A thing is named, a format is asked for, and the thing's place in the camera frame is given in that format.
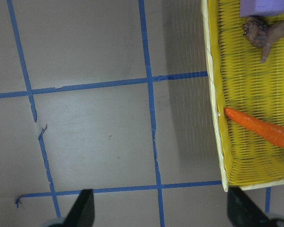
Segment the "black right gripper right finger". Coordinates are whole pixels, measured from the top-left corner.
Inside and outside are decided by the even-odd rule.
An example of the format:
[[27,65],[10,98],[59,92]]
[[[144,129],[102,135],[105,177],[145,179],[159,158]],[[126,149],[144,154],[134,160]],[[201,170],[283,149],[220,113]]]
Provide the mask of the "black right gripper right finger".
[[227,192],[227,216],[233,227],[274,227],[275,223],[239,187]]

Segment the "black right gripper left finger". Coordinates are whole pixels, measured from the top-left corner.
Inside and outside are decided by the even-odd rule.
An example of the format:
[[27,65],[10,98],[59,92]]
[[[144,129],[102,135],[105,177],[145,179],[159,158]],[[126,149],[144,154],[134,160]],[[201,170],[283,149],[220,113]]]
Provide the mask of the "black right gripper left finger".
[[63,222],[64,227],[92,227],[95,221],[92,189],[82,190]]

